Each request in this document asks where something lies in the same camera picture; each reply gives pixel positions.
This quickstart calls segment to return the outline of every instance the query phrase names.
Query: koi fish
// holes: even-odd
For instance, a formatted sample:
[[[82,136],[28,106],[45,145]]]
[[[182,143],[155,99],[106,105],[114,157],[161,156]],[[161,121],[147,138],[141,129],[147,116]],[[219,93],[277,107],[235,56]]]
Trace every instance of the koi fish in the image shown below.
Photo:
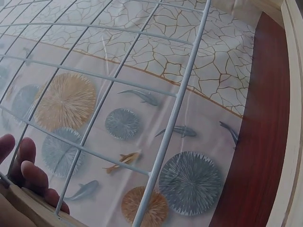
[[[156,136],[161,135],[162,133],[165,132],[165,130],[166,129],[163,129]],[[191,129],[187,126],[181,126],[181,125],[176,125],[174,127],[174,132],[177,132],[177,133],[181,134],[182,135],[181,138],[186,137],[186,136],[194,137],[194,136],[197,135],[197,133],[193,129]]]
[[[75,201],[88,197],[99,187],[99,182],[94,180],[88,182],[87,184],[80,183],[79,186],[80,189],[73,196],[65,197],[64,199],[68,201]]]
[[[159,105],[158,100],[150,92],[146,93],[135,89],[129,89],[129,90],[121,91],[118,94],[127,93],[127,92],[139,96],[142,99],[141,103],[149,103],[154,106]]]
[[[135,153],[131,153],[129,155],[120,155],[121,158],[119,160],[119,162],[125,163],[125,164],[130,164],[132,163],[134,160],[136,160],[139,157],[140,153],[139,152],[135,152]],[[119,165],[113,165],[112,167],[109,168],[103,168],[106,169],[106,173],[110,174],[114,169],[119,168]]]
[[[237,145],[239,135],[229,125],[227,125],[223,122],[220,122],[220,125],[222,127],[226,128],[231,133],[233,142],[235,143],[235,145]]]

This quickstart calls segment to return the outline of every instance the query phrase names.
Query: human hand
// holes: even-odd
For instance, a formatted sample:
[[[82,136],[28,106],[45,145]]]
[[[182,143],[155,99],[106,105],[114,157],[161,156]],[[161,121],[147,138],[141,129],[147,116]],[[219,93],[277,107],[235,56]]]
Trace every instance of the human hand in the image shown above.
[[[7,134],[0,138],[0,164],[10,154],[14,146],[15,139],[12,135]],[[9,179],[19,187],[26,187],[34,191],[42,196],[47,203],[56,207],[60,196],[56,190],[48,188],[48,177],[42,169],[34,165],[35,158],[35,143],[30,138],[24,138],[21,141]],[[65,202],[62,204],[61,210],[68,214],[70,213]],[[4,224],[4,227],[35,226],[32,221],[17,211],[1,194],[0,223]]]

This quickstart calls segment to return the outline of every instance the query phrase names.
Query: reddish-brown wood panel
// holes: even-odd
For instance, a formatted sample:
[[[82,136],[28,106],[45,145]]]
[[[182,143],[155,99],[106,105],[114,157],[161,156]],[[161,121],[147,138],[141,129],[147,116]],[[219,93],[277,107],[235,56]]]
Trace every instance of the reddish-brown wood panel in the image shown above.
[[[263,13],[239,142],[211,227],[266,226],[284,161],[289,89],[285,31]]]

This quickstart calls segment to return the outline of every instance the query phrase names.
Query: wooden edge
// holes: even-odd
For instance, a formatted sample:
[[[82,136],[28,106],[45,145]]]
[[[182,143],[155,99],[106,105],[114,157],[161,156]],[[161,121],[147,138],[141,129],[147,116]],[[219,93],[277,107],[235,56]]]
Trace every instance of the wooden edge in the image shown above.
[[[86,227],[64,212],[60,212],[59,217],[56,216],[55,208],[28,189],[20,189],[16,185],[10,185],[8,189],[0,187],[1,194],[5,195],[10,204],[27,216],[37,227]]]
[[[281,5],[290,68],[290,113],[285,159],[267,227],[298,227],[303,222],[303,18],[295,0]]]
[[[55,212],[55,207],[49,205],[47,202],[44,201],[44,199],[41,196],[38,196],[37,194],[33,193],[31,190],[27,189],[27,188],[22,188],[22,190],[28,195],[30,196],[33,200],[35,200],[36,202],[38,202],[39,204],[41,204],[42,206],[44,206],[46,209],[48,209],[51,213]],[[64,220],[72,223],[73,225],[75,225],[76,227],[87,227],[86,225],[84,225],[83,223],[79,222],[77,219],[73,218],[72,216],[70,216],[69,214],[60,211],[59,212],[59,217],[63,218]]]
[[[281,0],[250,0],[256,7],[269,15],[282,28],[284,28],[283,17],[281,13]]]

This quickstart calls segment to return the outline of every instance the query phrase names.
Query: white wire grid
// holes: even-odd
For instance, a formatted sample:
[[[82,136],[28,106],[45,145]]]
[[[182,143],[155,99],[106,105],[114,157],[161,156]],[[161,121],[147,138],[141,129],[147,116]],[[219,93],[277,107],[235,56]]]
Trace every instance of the white wire grid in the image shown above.
[[[133,227],[139,227],[142,220],[143,220],[143,217],[144,217],[144,213],[145,213],[145,210],[147,208],[147,205],[148,205],[148,201],[150,199],[150,196],[152,194],[152,191],[153,191],[153,188],[156,184],[156,180],[158,178],[158,175],[159,175],[159,172],[160,172],[160,168],[161,168],[161,165],[163,163],[163,160],[164,160],[164,156],[165,156],[165,153],[166,153],[166,150],[168,148],[168,145],[169,145],[169,141],[170,141],[170,138],[171,138],[171,135],[172,135],[172,132],[173,132],[173,128],[175,126],[175,123],[176,123],[176,120],[177,120],[177,116],[178,116],[178,113],[180,111],[180,107],[181,107],[181,104],[182,104],[182,100],[183,100],[183,97],[184,97],[184,94],[185,94],[185,91],[186,91],[186,88],[187,88],[187,84],[188,84],[188,81],[189,81],[189,78],[190,78],[190,74],[191,74],[191,71],[192,71],[192,68],[193,68],[193,65],[194,65],[194,61],[195,61],[195,58],[196,58],[196,54],[197,54],[197,51],[198,51],[198,48],[199,48],[199,44],[200,44],[200,40],[201,40],[201,37],[202,37],[202,34],[203,34],[203,31],[204,31],[204,27],[205,27],[205,23],[206,23],[206,19],[207,19],[207,15],[208,15],[208,11],[209,11],[209,7],[210,7],[210,3],[211,3],[211,0],[207,0],[206,1],[206,4],[205,4],[205,8],[204,10],[199,10],[199,9],[191,9],[191,8],[187,8],[187,7],[183,7],[183,6],[179,6],[179,5],[175,5],[175,4],[170,4],[170,3],[165,3],[165,2],[162,2],[162,0],[159,0],[159,1],[149,1],[149,0],[129,0],[129,1],[139,1],[139,2],[147,2],[147,3],[155,3],[156,6],[154,7],[153,11],[151,12],[151,14],[148,16],[148,18],[146,19],[144,25],[142,26],[141,30],[140,31],[134,31],[134,30],[129,30],[129,29],[123,29],[123,28],[117,28],[117,27],[110,27],[110,26],[99,26],[99,25],[93,25],[93,23],[98,19],[98,17],[100,16],[100,14],[114,1],[114,0],[109,0],[108,3],[104,6],[103,9],[100,9],[100,12],[92,19],[92,21],[89,23],[89,24],[73,24],[73,23],[58,23],[57,21],[66,13],[66,11],[68,11],[76,2],[77,0],[75,0],[74,2],[72,2],[65,10],[64,12],[62,12],[59,17],[53,22],[53,23],[32,23],[32,21],[34,21],[34,19],[52,2],[52,0],[37,0],[37,1],[32,1],[32,2],[27,2],[27,3],[21,3],[19,2],[19,4],[17,5],[13,5],[13,6],[8,6],[10,3],[11,3],[12,0],[10,0],[1,10],[0,10],[0,13],[4,10],[4,9],[9,9],[9,8],[12,8],[15,9],[17,6],[20,6],[20,5],[27,5],[22,11],[21,13],[19,14],[19,16],[17,16],[15,18],[15,20],[9,24],[9,25],[0,25],[0,27],[6,27],[6,30],[5,32],[12,26],[25,26],[25,28],[20,32],[20,34],[16,37],[16,39],[12,42],[12,44],[10,45],[10,47],[6,50],[6,52],[4,54],[0,54],[1,56],[1,59],[0,61],[2,61],[3,58],[10,58],[10,59],[16,59],[16,60],[21,60],[22,63],[21,65],[19,66],[19,68],[17,69],[17,71],[15,72],[12,80],[9,82],[8,86],[6,87],[5,91],[4,91],[4,94],[2,96],[2,98],[0,99],[0,108],[4,111],[6,111],[7,113],[13,115],[14,117],[16,117],[17,119],[19,120],[22,120],[23,122],[26,123],[22,133],[21,133],[21,137],[17,143],[17,147],[13,153],[13,158],[12,158],[12,161],[10,163],[10,166],[9,166],[9,171],[8,171],[8,177],[9,177],[9,174],[11,172],[11,169],[12,169],[12,164],[16,158],[16,155],[17,155],[17,151],[19,149],[19,146],[20,146],[20,143],[27,131],[27,128],[28,126],[32,126],[60,141],[63,141],[71,146],[74,146],[77,148],[77,153],[76,153],[76,156],[72,162],[72,165],[71,165],[71,168],[69,170],[69,173],[67,175],[67,178],[66,178],[66,181],[65,181],[65,185],[64,185],[64,188],[63,188],[63,191],[60,195],[60,199],[59,199],[59,202],[58,202],[58,205],[56,207],[56,211],[55,211],[55,215],[58,215],[59,211],[60,211],[60,207],[62,205],[62,202],[63,202],[63,198],[65,196],[65,193],[66,193],[66,190],[67,190],[67,187],[69,185],[69,182],[70,182],[70,179],[71,179],[71,176],[72,176],[72,173],[74,171],[74,168],[77,164],[77,161],[78,161],[78,158],[80,156],[80,153],[82,151],[84,152],[87,152],[91,155],[94,155],[96,157],[99,157],[101,159],[104,159],[106,161],[109,161],[111,163],[114,163],[114,164],[117,164],[117,165],[120,165],[122,167],[125,167],[127,169],[131,169],[133,171],[136,171],[138,173],[141,173],[141,174],[144,174],[144,175],[147,175],[149,177],[148,179],[148,182],[147,182],[147,185],[146,185],[146,189],[145,189],[145,192],[143,194],[143,198],[141,200],[141,203],[139,205],[139,208],[138,208],[138,211],[137,211],[137,214],[135,216],[135,219],[134,219],[134,222],[133,222]],[[42,2],[42,1],[47,1],[48,3],[31,19],[31,21],[29,23],[23,23],[23,24],[14,24],[14,22],[22,15],[22,13],[27,9],[29,8],[33,3],[37,3],[37,2]],[[183,9],[183,10],[187,10],[187,11],[195,11],[195,12],[198,12],[198,13],[201,13],[202,14],[202,19],[201,19],[201,23],[200,23],[200,26],[199,26],[199,29],[198,29],[198,32],[197,32],[197,35],[196,35],[196,38],[195,38],[195,41],[193,43],[190,43],[190,42],[187,42],[187,41],[183,41],[183,40],[180,40],[180,39],[175,39],[175,38],[170,38],[170,37],[166,37],[164,35],[157,35],[157,34],[152,34],[152,33],[147,33],[147,32],[144,32],[144,29],[145,27],[147,26],[148,22],[150,21],[150,19],[153,17],[154,13],[156,12],[157,8],[159,7],[159,5],[166,5],[166,6],[171,6],[171,7],[176,7],[176,8],[180,8],[180,9]],[[7,55],[8,51],[10,50],[10,48],[14,45],[15,41],[20,37],[20,35],[22,34],[22,32],[25,31],[25,29],[29,26],[29,25],[49,25],[48,29],[43,33],[43,35],[39,38],[39,40],[36,42],[36,44],[34,45],[34,47],[27,53],[26,57],[25,58],[19,58],[19,57],[16,57],[16,56],[11,56],[11,55]],[[68,50],[68,52],[66,53],[66,55],[64,56],[63,60],[60,62],[60,64],[52,64],[52,63],[47,63],[47,62],[44,62],[44,61],[35,61],[35,60],[32,60],[32,59],[28,59],[28,57],[30,56],[30,54],[33,52],[33,50],[36,48],[36,46],[39,44],[39,42],[43,39],[43,37],[47,34],[47,32],[52,28],[53,25],[61,25],[61,26],[83,26],[83,27],[86,27],[83,32],[81,33],[81,35],[77,38],[77,40],[73,43],[73,45],[70,47],[70,49]],[[128,51],[126,52],[124,58],[122,59],[122,61],[120,62],[117,70],[115,71],[114,75],[112,77],[108,77],[108,76],[103,76],[103,75],[100,75],[100,74],[96,74],[96,73],[90,73],[90,72],[87,72],[87,71],[83,71],[83,70],[78,70],[78,69],[74,69],[74,68],[70,68],[70,67],[66,67],[66,66],[63,66],[63,63],[65,62],[65,60],[67,59],[67,57],[69,56],[69,54],[72,52],[73,48],[76,46],[77,42],[82,38],[82,36],[85,34],[85,32],[90,28],[90,27],[95,27],[95,28],[103,28],[103,29],[109,29],[109,30],[116,30],[116,31],[124,31],[124,32],[129,32],[129,33],[136,33],[136,37],[134,39],[134,41],[132,42],[131,46],[129,47]],[[159,89],[156,89],[156,88],[152,88],[152,87],[149,87],[149,86],[144,86],[144,85],[141,85],[141,84],[137,84],[137,83],[133,83],[133,82],[130,82],[130,81],[127,81],[127,80],[122,80],[122,79],[117,79],[117,76],[121,70],[121,68],[123,67],[127,57],[129,56],[129,54],[131,53],[134,45],[136,44],[136,42],[138,41],[140,35],[147,35],[147,36],[152,36],[152,37],[157,37],[157,38],[162,38],[162,39],[166,39],[166,40],[170,40],[170,41],[175,41],[175,42],[178,42],[178,43],[182,43],[182,44],[188,44],[188,45],[192,45],[193,48],[192,48],[192,51],[190,53],[190,56],[189,56],[189,60],[188,60],[188,63],[187,63],[187,66],[186,66],[186,69],[185,69],[185,73],[184,73],[184,76],[183,76],[183,79],[182,79],[182,82],[181,82],[181,85],[180,85],[180,88],[178,90],[178,92],[175,94],[175,93],[171,93],[171,92],[168,92],[168,91],[164,91],[164,90],[159,90]],[[48,80],[46,86],[44,87],[40,97],[37,99],[37,101],[34,103],[34,106],[33,108],[31,109],[31,112],[29,114],[29,117],[28,119],[23,119],[23,118],[20,118],[18,116],[16,116],[16,114],[14,114],[13,112],[11,112],[9,109],[5,108],[3,105],[1,105],[4,97],[5,97],[5,94],[7,93],[7,91],[9,90],[9,87],[12,85],[14,79],[16,78],[17,74],[19,73],[20,69],[22,68],[22,66],[24,65],[25,62],[32,62],[32,63],[36,63],[36,64],[41,64],[41,65],[46,65],[46,66],[51,66],[51,67],[55,67],[56,70],[54,72],[54,74],[51,76],[51,78]],[[96,77],[96,78],[102,78],[102,79],[106,79],[106,80],[109,80],[110,81],[110,85],[107,87],[106,91],[104,92],[104,95],[102,96],[100,102],[98,103],[97,107],[96,107],[96,110],[95,112],[93,113],[93,116],[88,124],[88,127],[83,135],[83,138],[80,142],[80,144],[76,144],[76,143],[73,143],[73,142],[70,142],[69,140],[66,140],[58,135],[55,135],[54,133],[51,133],[47,130],[45,130],[44,128],[36,125],[35,123],[31,122],[33,116],[34,116],[34,113],[35,113],[35,110],[37,109],[44,93],[46,92],[46,90],[48,89],[49,85],[51,84],[52,80],[54,79],[54,77],[56,76],[56,73],[58,72],[59,69],[64,69],[64,70],[69,70],[69,71],[74,71],[74,72],[78,72],[78,73],[82,73],[82,74],[85,74],[85,75],[90,75],[90,76],[93,76],[93,77]],[[169,120],[168,120],[168,124],[167,124],[167,127],[166,127],[166,130],[164,132],[164,136],[163,136],[163,139],[161,141],[161,144],[160,144],[160,147],[159,147],[159,150],[158,150],[158,153],[157,153],[157,156],[156,156],[156,159],[154,161],[154,164],[153,164],[153,167],[152,167],[152,170],[150,172],[148,171],[145,171],[145,170],[142,170],[142,169],[139,169],[135,166],[131,166],[131,165],[128,165],[128,164],[125,164],[125,163],[122,163],[122,162],[119,162],[115,159],[112,159],[112,158],[109,158],[109,157],[106,157],[102,154],[99,154],[99,153],[96,153],[94,151],[91,151],[87,148],[84,147],[84,144],[86,142],[86,139],[89,135],[89,132],[95,122],[95,119],[97,118],[97,115],[113,85],[114,82],[117,82],[117,83],[122,83],[122,84],[126,84],[126,85],[130,85],[130,86],[133,86],[133,87],[138,87],[138,88],[142,88],[142,89],[146,89],[146,90],[149,90],[149,91],[153,91],[153,92],[157,92],[157,93],[160,93],[160,94],[165,94],[165,95],[168,95],[168,96],[172,96],[172,97],[175,97],[175,103],[173,105],[173,108],[172,108],[172,111],[171,111],[171,114],[170,114],[170,117],[169,117]],[[0,173],[0,176],[2,178],[4,178],[4,180],[7,180],[6,177],[3,176],[2,173]]]

